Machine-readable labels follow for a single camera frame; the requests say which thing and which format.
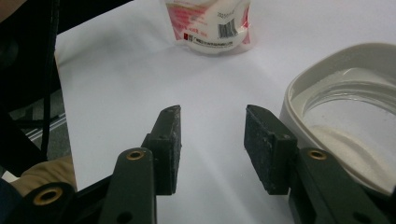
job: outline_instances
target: barcode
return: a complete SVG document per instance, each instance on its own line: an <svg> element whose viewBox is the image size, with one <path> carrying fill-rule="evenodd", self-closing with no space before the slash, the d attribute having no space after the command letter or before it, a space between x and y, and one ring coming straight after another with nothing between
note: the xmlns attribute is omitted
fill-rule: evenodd
<svg viewBox="0 0 396 224"><path fill-rule="evenodd" d="M227 24L219 24L219 37L220 38L228 38L236 36L238 32L235 29L235 21L232 19Z"/></svg>

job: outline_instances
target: white plastic container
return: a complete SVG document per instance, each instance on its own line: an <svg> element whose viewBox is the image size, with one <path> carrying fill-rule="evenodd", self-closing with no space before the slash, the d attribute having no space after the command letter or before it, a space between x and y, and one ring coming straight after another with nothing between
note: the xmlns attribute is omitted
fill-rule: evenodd
<svg viewBox="0 0 396 224"><path fill-rule="evenodd" d="M295 78L280 119L299 147L330 151L358 181L396 186L396 46L341 50Z"/></svg>

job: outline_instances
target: plastic bag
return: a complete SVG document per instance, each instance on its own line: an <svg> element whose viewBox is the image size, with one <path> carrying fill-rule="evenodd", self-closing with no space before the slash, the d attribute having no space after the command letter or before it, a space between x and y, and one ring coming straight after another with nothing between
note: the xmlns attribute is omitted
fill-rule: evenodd
<svg viewBox="0 0 396 224"><path fill-rule="evenodd" d="M177 42L218 54L250 44L250 0L162 0Z"/></svg>

